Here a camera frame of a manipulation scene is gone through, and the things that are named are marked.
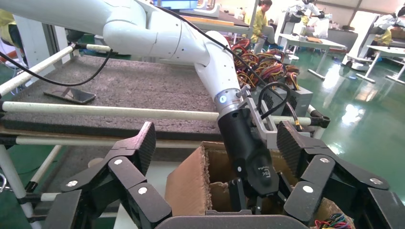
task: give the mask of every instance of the cardboard flap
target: cardboard flap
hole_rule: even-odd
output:
[[[197,148],[167,177],[165,199],[174,216],[205,215],[212,208],[208,157]]]

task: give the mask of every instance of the workbench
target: workbench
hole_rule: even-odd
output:
[[[293,36],[291,34],[280,34],[280,37],[282,37],[283,40],[287,40],[287,44],[284,47],[284,51],[286,49],[288,49],[289,45],[298,46],[298,47],[314,48],[314,49],[324,49],[325,50],[325,52],[324,52],[324,54],[322,56],[322,59],[318,64],[318,67],[317,67],[316,71],[314,71],[312,69],[308,69],[308,72],[312,73],[313,75],[320,78],[321,80],[325,80],[325,76],[319,74],[320,68],[322,67],[323,62],[325,61],[326,56],[328,55],[329,49],[330,48],[338,48],[338,49],[346,48],[346,46],[344,46],[342,44],[331,42],[331,41],[328,41],[326,39],[319,39],[322,43],[316,43],[316,42],[309,42],[307,40],[302,40],[301,41],[298,37]]]
[[[368,76],[370,75],[371,71],[373,70],[375,64],[377,63],[377,61],[380,57],[405,57],[405,49],[403,49],[403,48],[389,48],[389,47],[385,47],[385,46],[372,46],[372,45],[368,45],[367,47],[377,51],[375,59],[374,59],[373,63],[370,64],[370,68],[367,71],[366,75],[362,75],[359,73],[356,75],[358,77],[360,77],[361,79],[364,79],[370,83],[375,83],[375,80],[368,78]],[[393,80],[397,83],[405,85],[405,82],[398,79],[404,71],[405,71],[405,66],[401,69],[401,71],[399,72],[399,74],[396,77],[389,76],[389,75],[387,75],[385,77],[390,80]]]

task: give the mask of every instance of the screw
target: screw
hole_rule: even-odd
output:
[[[324,158],[324,157],[321,158],[320,161],[323,162],[323,163],[329,163],[329,160],[327,158]]]
[[[138,193],[142,195],[145,194],[147,190],[148,190],[147,188],[141,187],[140,189],[138,189]]]
[[[382,185],[382,184],[383,184],[383,182],[380,181],[380,180],[377,179],[377,178],[371,178],[370,181],[373,182],[373,183],[375,183],[376,185]]]
[[[314,192],[314,189],[311,188],[310,186],[305,185],[304,187],[302,187],[302,189],[308,193],[312,193]]]
[[[121,160],[121,159],[118,159],[118,160],[114,161],[114,164],[116,164],[116,165],[119,165],[119,164],[121,164],[121,163],[122,163],[122,160]]]
[[[79,183],[77,180],[72,180],[69,183],[67,183],[66,186],[73,187],[73,186],[77,185],[77,183]]]

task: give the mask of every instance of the black cable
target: black cable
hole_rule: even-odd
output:
[[[290,99],[291,90],[290,90],[290,88],[289,88],[285,83],[281,83],[281,82],[272,82],[272,83],[269,83],[269,84],[267,84],[267,85],[262,89],[262,91],[260,92],[260,95],[259,95],[259,103],[258,103],[258,105],[257,105],[258,110],[261,110],[261,107],[262,107],[262,100],[263,100],[263,96],[264,96],[264,94],[265,94],[266,89],[269,89],[270,87],[273,87],[273,86],[280,86],[280,87],[283,87],[283,88],[287,91],[287,95],[286,95],[286,97],[284,98],[284,100],[283,100],[280,104],[278,104],[277,106],[271,108],[271,109],[270,109],[269,111],[267,111],[266,113],[262,114],[262,116],[261,116],[262,119],[267,118],[269,115],[271,115],[271,114],[274,113],[276,110],[278,110],[281,106],[285,105],[285,104],[287,103],[287,101]]]
[[[237,58],[241,63],[243,63],[243,65],[245,65],[247,67],[247,69],[263,84],[266,85],[266,82],[259,76],[257,75],[257,73],[255,73],[255,71],[253,71],[253,69],[236,53],[234,53],[230,48],[228,48],[228,45],[224,45],[221,42],[215,40],[214,38],[210,37],[209,35],[207,35],[204,31],[200,30],[197,26],[195,26],[193,23],[189,22],[187,19],[183,18],[182,16],[180,16],[179,14],[168,10],[166,8],[163,7],[159,7],[156,6],[157,8],[159,8],[160,10],[174,16],[175,18],[180,19],[181,21],[187,23],[188,25],[190,25],[193,29],[195,29],[196,31],[198,31],[199,33],[201,33],[204,37],[206,37],[207,39],[209,39],[210,41],[216,43],[217,45],[221,46],[223,49],[227,50],[228,52],[230,52],[230,54],[232,54],[235,58]],[[277,93],[275,90],[268,88],[272,93],[274,93],[277,97],[279,97],[280,99],[283,99],[283,97],[281,97],[281,95],[279,93]],[[286,102],[288,109],[290,110],[291,114],[294,117],[294,121],[297,123],[298,122],[298,118],[294,109],[292,108],[292,106],[289,104],[289,102]]]
[[[83,81],[81,83],[61,83],[61,82],[58,82],[58,81],[53,81],[53,80],[47,79],[45,77],[42,77],[42,76],[32,72],[31,70],[29,70],[29,69],[25,68],[24,66],[22,66],[21,64],[15,62],[13,59],[11,59],[10,57],[8,57],[7,55],[5,55],[2,52],[0,52],[0,56],[3,57],[4,59],[10,61],[15,66],[21,68],[23,71],[37,77],[40,80],[43,80],[45,82],[52,83],[52,84],[55,84],[55,85],[59,85],[59,86],[73,87],[73,86],[83,85],[83,84],[91,81],[92,79],[94,79],[100,73],[100,71],[104,68],[104,66],[107,64],[107,61],[110,59],[112,52],[113,52],[113,50],[111,49],[110,52],[108,52],[107,57],[104,59],[103,64],[98,68],[98,70],[90,78],[88,78],[87,80],[85,80],[85,81]]]

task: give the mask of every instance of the shiny floor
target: shiny floor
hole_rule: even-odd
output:
[[[333,56],[340,60],[343,56],[329,54],[320,70],[326,79],[321,81],[307,72],[308,68],[317,68],[321,56],[312,52],[298,56],[300,60],[293,64],[301,70],[299,85],[314,92],[312,105],[331,118],[322,140],[341,158],[384,177],[405,201],[405,86],[384,78],[399,72],[400,66],[379,62],[370,75],[376,84],[371,84],[332,60]],[[0,67],[0,83],[8,74]],[[10,150],[17,171],[24,173],[24,184],[34,174],[29,171],[39,166],[51,149],[14,146]],[[96,228],[112,228],[113,223],[113,219],[101,219]],[[0,194],[0,228],[29,228],[12,193]]]

